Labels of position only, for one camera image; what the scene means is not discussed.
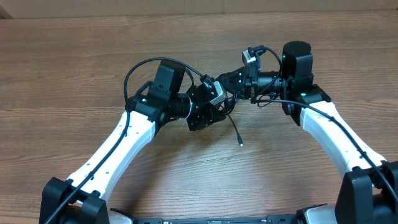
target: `white base part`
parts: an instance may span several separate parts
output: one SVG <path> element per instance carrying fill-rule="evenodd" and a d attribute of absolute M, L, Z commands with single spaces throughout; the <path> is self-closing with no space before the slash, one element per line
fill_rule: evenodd
<path fill-rule="evenodd" d="M 108 216 L 110 224 L 132 224 L 132 220 L 129 217 L 118 212 L 109 211 Z"/>
<path fill-rule="evenodd" d="M 305 212 L 308 224 L 337 224 L 335 205 L 322 205 Z"/>
<path fill-rule="evenodd" d="M 102 146 L 81 168 L 68 177 L 68 179 L 73 180 L 72 186 L 78 186 L 114 146 L 126 125 L 126 120 L 127 112 L 124 112 L 118 126 Z M 127 136 L 123 138 L 114 152 L 94 174 L 94 179 L 89 180 L 81 189 L 89 194 L 97 190 L 101 194 L 99 197 L 107 203 L 120 176 L 137 153 L 152 140 L 154 135 L 155 122 L 150 122 L 147 116 L 132 111 Z"/>
<path fill-rule="evenodd" d="M 352 135 L 361 149 L 368 154 L 369 158 L 376 166 L 381 166 L 381 161 L 386 160 L 384 157 L 374 152 L 355 134 L 338 114 L 336 106 L 332 102 L 327 103 L 321 101 L 312 103 L 310 106 L 335 117 Z M 319 142 L 335 164 L 341 178 L 344 177 L 346 172 L 352 171 L 353 167 L 358 166 L 362 169 L 371 167 L 365 159 L 361 158 L 360 153 L 356 150 L 353 143 L 334 122 L 329 121 L 329 119 L 311 109 L 305 108 L 301 110 L 300 124 L 304 130 L 310 133 Z"/>

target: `beige wall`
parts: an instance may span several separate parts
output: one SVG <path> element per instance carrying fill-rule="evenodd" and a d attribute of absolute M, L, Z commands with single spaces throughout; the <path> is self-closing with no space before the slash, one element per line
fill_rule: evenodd
<path fill-rule="evenodd" d="M 12 18 L 396 9 L 398 0 L 0 0 Z"/>

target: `wooden table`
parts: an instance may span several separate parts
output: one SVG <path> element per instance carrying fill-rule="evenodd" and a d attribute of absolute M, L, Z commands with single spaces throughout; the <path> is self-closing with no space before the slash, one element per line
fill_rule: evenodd
<path fill-rule="evenodd" d="M 313 74 L 346 122 L 398 160 L 398 12 L 300 12 L 0 21 L 0 222 L 37 223 L 44 185 L 66 179 L 123 112 L 123 80 L 165 56 L 209 75 L 240 66 L 241 51 L 311 43 Z M 140 68 L 130 93 L 154 78 Z M 277 70 L 271 54 L 263 70 Z M 188 80 L 182 90 L 189 86 Z M 135 217 L 263 217 L 334 203 L 341 179 L 318 143 L 280 105 L 240 101 L 231 123 L 163 127 L 128 167 L 108 208 Z"/>

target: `wall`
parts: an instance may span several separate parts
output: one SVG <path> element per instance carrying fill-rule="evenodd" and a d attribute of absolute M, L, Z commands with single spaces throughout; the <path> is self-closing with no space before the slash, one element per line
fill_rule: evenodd
<path fill-rule="evenodd" d="M 0 0 L 5 18 L 396 9 L 397 0 Z"/>

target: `robotic arm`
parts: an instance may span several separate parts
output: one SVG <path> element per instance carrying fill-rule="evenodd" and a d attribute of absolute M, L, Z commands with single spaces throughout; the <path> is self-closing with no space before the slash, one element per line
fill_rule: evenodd
<path fill-rule="evenodd" d="M 260 56 L 267 50 L 277 57 L 280 63 L 278 72 L 261 71 Z M 249 47 L 242 53 L 244 67 L 221 74 L 216 79 L 195 70 L 201 76 L 202 84 L 195 86 L 192 80 L 192 86 L 184 94 L 178 92 L 184 73 L 191 76 L 188 66 L 172 59 L 154 58 L 161 60 L 155 80 L 145 84 L 128 99 L 125 91 L 126 111 L 109 138 L 66 181 L 53 177 L 45 186 L 39 222 L 45 223 L 51 217 L 48 223 L 132 223 L 128 216 L 115 211 L 108 213 L 106 203 L 127 166 L 162 126 L 185 118 L 191 131 L 200 130 L 224 120 L 238 99 L 260 103 L 261 98 L 257 97 L 267 95 L 273 100 L 263 101 L 282 103 L 285 114 L 290 115 L 297 125 L 320 143 L 343 178 L 335 206 L 304 208 L 288 217 L 291 220 L 289 223 L 396 223 L 398 208 L 392 199 L 393 195 L 384 190 L 385 183 L 366 159 L 382 170 L 395 193 L 398 189 L 398 164 L 388 163 L 367 146 L 344 122 L 330 97 L 312 83 L 310 51 L 310 45 L 305 42 L 289 42 L 285 44 L 280 60 L 267 47 Z M 149 90 L 143 95 L 141 93 L 145 88 Z M 328 116 L 314 111 L 314 108 Z M 331 118 L 349 132 L 367 158 Z M 102 163 L 107 154 L 110 156 Z M 383 189 L 382 194 L 375 198 L 372 186 Z M 81 208 L 67 205 L 76 201 L 82 204 Z M 62 205 L 62 211 L 54 213 L 59 205 Z"/>

